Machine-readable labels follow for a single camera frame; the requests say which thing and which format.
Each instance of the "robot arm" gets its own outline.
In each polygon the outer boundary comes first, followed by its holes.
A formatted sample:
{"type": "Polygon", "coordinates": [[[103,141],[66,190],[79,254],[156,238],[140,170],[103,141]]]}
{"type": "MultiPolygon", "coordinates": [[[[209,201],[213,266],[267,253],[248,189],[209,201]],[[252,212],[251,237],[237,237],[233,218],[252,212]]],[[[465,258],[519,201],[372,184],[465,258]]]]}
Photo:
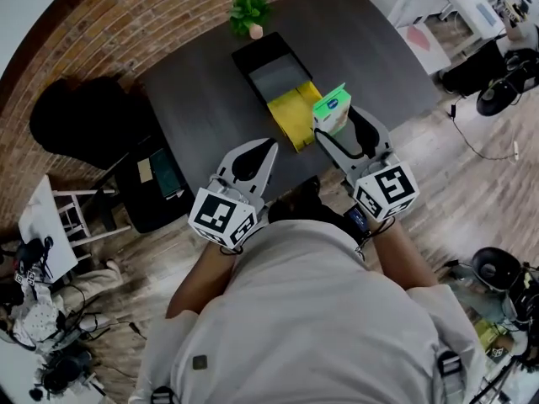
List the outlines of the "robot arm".
{"type": "Polygon", "coordinates": [[[393,152],[386,127],[351,106],[346,126],[335,136],[315,129],[322,149],[346,175],[352,197],[376,221],[406,210],[419,195],[410,166],[393,152]]]}
{"type": "Polygon", "coordinates": [[[274,139],[247,142],[226,154],[200,188],[189,225],[201,237],[233,249],[253,231],[279,150],[274,139]]]}

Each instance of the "green plant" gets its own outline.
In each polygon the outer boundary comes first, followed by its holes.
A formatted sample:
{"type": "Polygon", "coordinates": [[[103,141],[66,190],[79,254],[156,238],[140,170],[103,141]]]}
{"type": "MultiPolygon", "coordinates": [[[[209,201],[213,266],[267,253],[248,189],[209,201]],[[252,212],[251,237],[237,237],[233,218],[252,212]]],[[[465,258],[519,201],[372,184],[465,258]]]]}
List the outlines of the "green plant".
{"type": "Polygon", "coordinates": [[[232,30],[237,35],[248,35],[251,25],[262,25],[269,14],[266,0],[234,0],[230,10],[232,30]]]}

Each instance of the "person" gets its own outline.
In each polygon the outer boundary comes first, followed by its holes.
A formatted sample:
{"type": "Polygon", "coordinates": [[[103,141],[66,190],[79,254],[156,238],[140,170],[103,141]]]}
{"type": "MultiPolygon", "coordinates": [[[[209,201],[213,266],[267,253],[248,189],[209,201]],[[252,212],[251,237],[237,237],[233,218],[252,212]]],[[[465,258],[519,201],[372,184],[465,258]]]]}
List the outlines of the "person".
{"type": "Polygon", "coordinates": [[[440,80],[448,93],[470,96],[488,87],[496,78],[507,73],[506,58],[516,51],[539,51],[539,30],[529,19],[511,25],[500,14],[506,36],[490,40],[478,52],[448,72],[440,73],[440,80]]]}
{"type": "Polygon", "coordinates": [[[159,397],[183,404],[446,402],[447,349],[470,401],[484,351],[450,288],[398,221],[372,238],[383,274],[369,271],[318,188],[272,207],[241,254],[205,247],[152,326],[129,403],[162,386],[159,397]]]}

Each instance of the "potted plant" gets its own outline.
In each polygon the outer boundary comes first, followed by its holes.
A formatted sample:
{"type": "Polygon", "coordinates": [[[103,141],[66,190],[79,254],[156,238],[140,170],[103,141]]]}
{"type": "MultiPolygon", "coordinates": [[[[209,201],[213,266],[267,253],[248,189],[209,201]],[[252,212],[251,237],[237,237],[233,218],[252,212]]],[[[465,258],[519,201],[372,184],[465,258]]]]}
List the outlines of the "potted plant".
{"type": "Polygon", "coordinates": [[[230,10],[232,30],[240,36],[249,34],[252,39],[260,39],[264,34],[262,24],[269,13],[266,0],[234,0],[230,10]]]}

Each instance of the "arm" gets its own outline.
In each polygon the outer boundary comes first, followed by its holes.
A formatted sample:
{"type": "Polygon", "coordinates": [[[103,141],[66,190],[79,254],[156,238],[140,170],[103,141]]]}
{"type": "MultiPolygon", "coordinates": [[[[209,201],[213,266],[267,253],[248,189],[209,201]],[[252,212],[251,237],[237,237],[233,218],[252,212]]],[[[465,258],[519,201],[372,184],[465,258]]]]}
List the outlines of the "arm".
{"type": "Polygon", "coordinates": [[[236,256],[221,254],[217,244],[208,243],[170,300],[166,318],[176,317],[185,310],[200,314],[211,300],[225,291],[235,259],[236,256]]]}
{"type": "MultiPolygon", "coordinates": [[[[368,221],[371,229],[380,226],[370,217],[368,221]]],[[[432,269],[397,220],[387,231],[372,240],[384,275],[404,290],[438,284],[432,269]]]]}

